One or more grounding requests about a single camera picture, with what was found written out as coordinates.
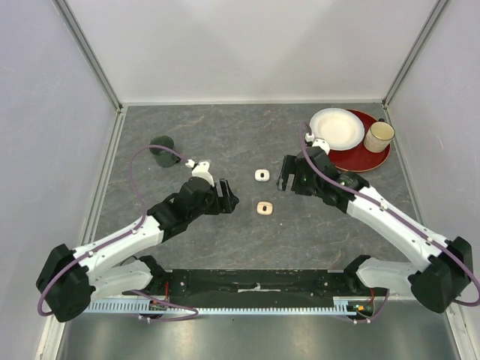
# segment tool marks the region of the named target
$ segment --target dark green mug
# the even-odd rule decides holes
[[[175,144],[171,137],[162,135],[152,139],[150,145],[162,145],[168,149],[173,150],[173,146]],[[180,161],[180,158],[178,156],[175,156],[168,151],[162,150],[161,148],[150,148],[150,152],[159,167],[172,167]]]

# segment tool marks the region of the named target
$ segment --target cable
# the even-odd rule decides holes
[[[123,264],[125,264],[125,261],[127,261],[128,259],[130,259],[130,258],[132,258],[132,257],[133,257],[135,260],[138,260],[138,257],[132,255],[132,256],[129,256],[127,259],[123,260],[122,262],[120,262],[120,263],[118,264],[118,266],[122,266]]]
[[[310,165],[310,167],[312,168],[312,170],[320,177],[322,178],[323,180],[325,180],[326,182],[328,182],[329,184],[331,185],[334,185],[336,186],[337,188],[340,188],[341,190],[343,191],[346,191],[347,193],[351,193],[353,195],[355,195],[356,197],[362,197],[364,198],[365,200],[369,201],[370,203],[378,206],[378,207],[382,207],[382,204],[373,199],[372,197],[368,196],[368,195],[365,195],[364,193],[359,193],[358,191],[356,190],[353,190],[353,189],[350,189],[349,187],[346,187],[346,186],[343,186],[342,184],[338,184],[335,180],[332,180],[331,178],[329,178],[327,175],[325,175],[323,172],[321,172],[320,170],[317,169],[317,167],[315,166],[315,164],[312,162],[312,160],[310,159],[310,156],[308,156],[308,153],[307,153],[307,145],[305,144],[305,135],[304,135],[304,129],[307,129],[307,131],[312,134],[312,130],[310,128],[310,125],[308,124],[301,124],[300,125],[300,130],[298,132],[298,137],[300,139],[300,147],[301,147],[301,152],[303,153],[304,157],[305,157],[305,160],[307,161],[308,165]],[[461,300],[454,300],[454,303],[456,304],[459,304],[459,305],[463,305],[463,306],[468,306],[468,307],[475,307],[475,306],[478,306],[480,305],[480,281],[479,279],[473,274],[473,272],[467,268],[467,266],[460,260],[458,259],[458,257],[456,257],[449,249],[447,249],[446,247],[444,247],[443,245],[439,244],[438,242],[436,242],[435,240],[433,240],[432,238],[430,238],[427,234],[425,234],[424,232],[422,232],[420,229],[417,229],[413,224],[411,224],[409,221],[403,219],[399,214],[397,214],[395,211],[391,210],[390,208],[387,208],[385,210],[386,212],[388,212],[392,217],[394,217],[395,219],[397,219],[398,221],[400,221],[404,226],[406,226],[407,228],[409,228],[410,230],[412,230],[415,234],[417,234],[418,236],[420,236],[422,239],[424,239],[426,242],[432,244],[435,248],[439,249],[440,251],[444,252],[445,254],[447,254],[448,257],[450,257],[450,259],[452,259],[459,267],[460,269],[463,270],[463,272],[466,274],[466,276],[468,276],[470,278],[470,280],[473,282],[473,284],[475,285],[477,291],[478,291],[478,299],[476,301],[473,301],[473,302],[466,302],[466,301],[461,301]]]
[[[182,154],[179,154],[178,152],[176,152],[175,150],[172,150],[171,148],[167,148],[166,146],[162,146],[162,145],[146,145],[146,146],[143,146],[142,148],[140,148],[133,156],[132,158],[130,159],[130,162],[128,163],[128,169],[129,169],[129,173],[130,173],[130,183],[132,185],[132,188],[133,188],[133,191],[135,192],[136,194],[136,197],[138,198],[138,200],[140,201],[140,204],[142,205],[142,217],[139,221],[139,223],[133,227],[133,229],[130,229],[128,230],[127,232],[124,232],[123,234],[121,235],[118,235],[116,236],[115,238],[112,238],[110,239],[109,241],[106,241],[104,242],[103,244],[101,245],[98,245],[97,247],[94,247],[93,249],[91,249],[91,251],[87,252],[87,253],[84,253],[83,255],[77,257],[74,261],[70,262],[68,265],[66,265],[62,270],[60,270],[57,275],[55,275],[52,280],[45,286],[45,289],[43,289],[43,292],[41,293],[40,295],[40,298],[38,299],[38,303],[37,303],[37,312],[40,316],[42,317],[48,317],[50,315],[53,314],[52,311],[49,311],[49,312],[45,312],[42,308],[43,304],[44,304],[44,301],[45,301],[45,298],[47,297],[47,294],[49,293],[49,291],[52,289],[53,285],[55,285],[55,283],[66,273],[68,272],[68,270],[72,269],[76,264],[78,264],[79,262],[81,262],[82,260],[86,259],[87,257],[89,257],[89,254],[91,252],[93,253],[96,253],[98,252],[99,250],[113,244],[114,242],[117,242],[119,240],[122,240],[124,239],[125,237],[129,236],[131,233],[132,233],[132,230],[138,230],[142,225],[143,223],[145,223],[145,220],[147,218],[147,207],[146,207],[146,204],[145,204],[145,201],[143,200],[143,196],[142,194],[139,192],[138,190],[138,187],[137,187],[137,183],[135,182],[134,180],[134,171],[133,171],[133,163],[134,163],[134,160],[135,158],[137,157],[138,154],[140,154],[141,152],[144,152],[145,150],[147,149],[161,149],[161,150],[164,150],[166,152],[169,152],[173,155],[175,155],[176,157],[180,158],[182,161],[186,161],[187,158],[182,155]]]
[[[158,304],[163,305],[163,306],[167,306],[169,308],[176,308],[176,309],[182,309],[182,310],[187,310],[187,311],[192,311],[193,312],[189,315],[179,316],[179,317],[171,317],[171,318],[168,318],[168,319],[163,319],[163,318],[162,319],[154,319],[154,318],[151,318],[151,317],[148,317],[148,316],[139,315],[139,319],[141,319],[141,320],[145,320],[145,321],[148,321],[148,322],[155,321],[157,323],[171,323],[173,321],[182,321],[182,320],[193,319],[194,317],[198,316],[198,314],[199,314],[199,311],[194,307],[187,307],[187,306],[183,306],[183,305],[172,304],[171,302],[168,302],[168,301],[159,300],[158,298],[155,298],[153,296],[145,294],[144,292],[141,292],[139,290],[132,290],[132,293],[143,296],[143,297],[145,297],[149,300],[152,300],[153,302],[157,302]]]
[[[364,317],[365,319],[371,319],[371,317],[375,314],[375,301],[372,301],[371,303],[370,302],[368,303],[368,305],[370,305],[370,304],[372,304],[372,308],[373,308],[372,309],[372,314],[370,316],[365,315],[359,309],[356,309],[357,314],[360,315],[361,317]]]
[[[387,301],[389,300],[389,296],[390,296],[390,290],[387,289],[387,292],[385,294],[385,298],[383,299],[382,301],[382,304],[380,305],[380,308],[378,309],[378,311],[376,313],[374,313],[372,316],[370,316],[369,318],[367,319],[361,319],[361,320],[351,320],[349,317],[345,316],[336,316],[335,318],[336,319],[339,319],[339,320],[342,320],[342,321],[348,321],[349,323],[353,323],[353,324],[365,324],[365,323],[371,323],[372,320],[375,320],[382,312],[383,310],[385,309],[385,304],[387,303]]]
[[[375,306],[374,300],[375,300],[375,290],[373,288],[370,288],[370,301],[368,302],[367,306],[372,303],[373,303],[373,306]]]

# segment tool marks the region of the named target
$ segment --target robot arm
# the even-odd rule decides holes
[[[426,308],[442,313],[467,287],[470,279],[440,249],[431,246],[428,240],[440,243],[472,269],[470,244],[461,237],[450,241],[417,223],[395,208],[360,175],[354,172],[339,172],[329,160],[329,147],[323,140],[313,141],[307,135],[306,141],[310,145],[307,147],[307,154],[317,169],[338,184],[373,198],[380,207],[320,178],[311,169],[303,153],[296,157],[285,156],[277,181],[278,188],[285,191],[289,175],[294,175],[292,191],[296,194],[319,197],[326,205],[335,206],[343,213],[366,223],[410,261],[388,262],[370,256],[359,256],[344,270],[352,275],[352,287],[362,284],[370,288],[387,288],[403,295],[413,294]],[[426,233],[428,240],[424,240],[392,217],[386,209],[394,210],[403,220]]]
[[[159,245],[183,233],[200,215],[230,214],[239,203],[228,181],[221,179],[218,187],[209,173],[209,162],[187,162],[192,176],[178,193],[169,195],[147,212],[142,226],[119,241],[96,251],[93,249],[132,230],[140,219],[101,240],[69,250],[65,244],[54,248],[37,280],[42,293],[47,284],[64,267],[88,254],[68,270],[46,295],[46,303],[60,322],[80,315],[90,304],[107,296],[128,290],[160,293],[168,280],[166,273],[152,256],[141,256],[128,265],[119,264],[146,248]]]

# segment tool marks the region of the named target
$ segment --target wall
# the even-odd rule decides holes
[[[480,275],[480,4],[451,1],[391,104],[424,222],[474,247]],[[473,286],[464,296],[477,299]],[[480,308],[469,310],[480,334]]]
[[[123,102],[380,99],[436,0],[69,0]]]
[[[115,111],[51,1],[0,4],[0,349],[33,359],[37,276],[75,245]]]

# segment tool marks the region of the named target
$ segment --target small wooden block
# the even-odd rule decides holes
[[[273,205],[270,202],[260,201],[256,206],[256,212],[260,215],[271,215],[273,212]]]

